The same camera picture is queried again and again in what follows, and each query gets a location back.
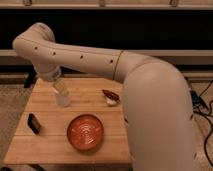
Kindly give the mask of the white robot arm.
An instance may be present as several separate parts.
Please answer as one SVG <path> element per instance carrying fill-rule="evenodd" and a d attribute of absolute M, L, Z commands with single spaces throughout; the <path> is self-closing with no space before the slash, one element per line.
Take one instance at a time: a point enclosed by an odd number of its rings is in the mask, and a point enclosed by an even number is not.
<path fill-rule="evenodd" d="M 193 106 L 187 81 L 172 64 L 155 57 L 55 42 L 35 23 L 12 43 L 38 76 L 53 81 L 66 67 L 123 85 L 122 105 L 134 171 L 198 171 Z"/>

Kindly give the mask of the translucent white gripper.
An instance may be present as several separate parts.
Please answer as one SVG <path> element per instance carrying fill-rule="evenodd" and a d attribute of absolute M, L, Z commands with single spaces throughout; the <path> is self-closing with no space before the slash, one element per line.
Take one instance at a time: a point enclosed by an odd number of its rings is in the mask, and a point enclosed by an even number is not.
<path fill-rule="evenodd" d="M 68 107 L 70 104 L 69 90 L 63 79 L 59 78 L 52 83 L 56 104 Z"/>

